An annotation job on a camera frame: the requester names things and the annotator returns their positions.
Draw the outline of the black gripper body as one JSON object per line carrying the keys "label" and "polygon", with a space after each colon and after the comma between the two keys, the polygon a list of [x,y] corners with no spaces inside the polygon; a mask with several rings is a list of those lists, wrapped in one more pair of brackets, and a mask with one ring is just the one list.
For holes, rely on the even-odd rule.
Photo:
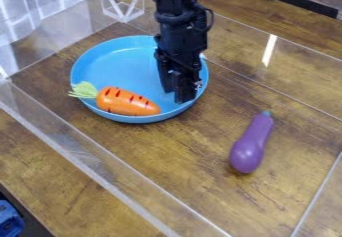
{"label": "black gripper body", "polygon": [[155,36],[159,58],[187,69],[202,67],[200,53],[207,49],[207,33],[214,25],[214,12],[198,0],[154,0],[155,20],[160,33]]}

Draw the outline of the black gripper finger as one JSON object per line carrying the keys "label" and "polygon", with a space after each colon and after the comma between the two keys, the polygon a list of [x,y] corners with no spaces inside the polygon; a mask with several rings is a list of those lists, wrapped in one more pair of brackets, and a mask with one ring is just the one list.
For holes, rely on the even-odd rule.
{"label": "black gripper finger", "polygon": [[195,99],[198,90],[202,88],[202,78],[198,70],[180,68],[175,71],[175,102],[183,104]]}
{"label": "black gripper finger", "polygon": [[170,93],[175,90],[172,71],[176,69],[176,65],[174,60],[159,49],[155,50],[154,57],[158,64],[159,79],[163,90],[166,93]]}

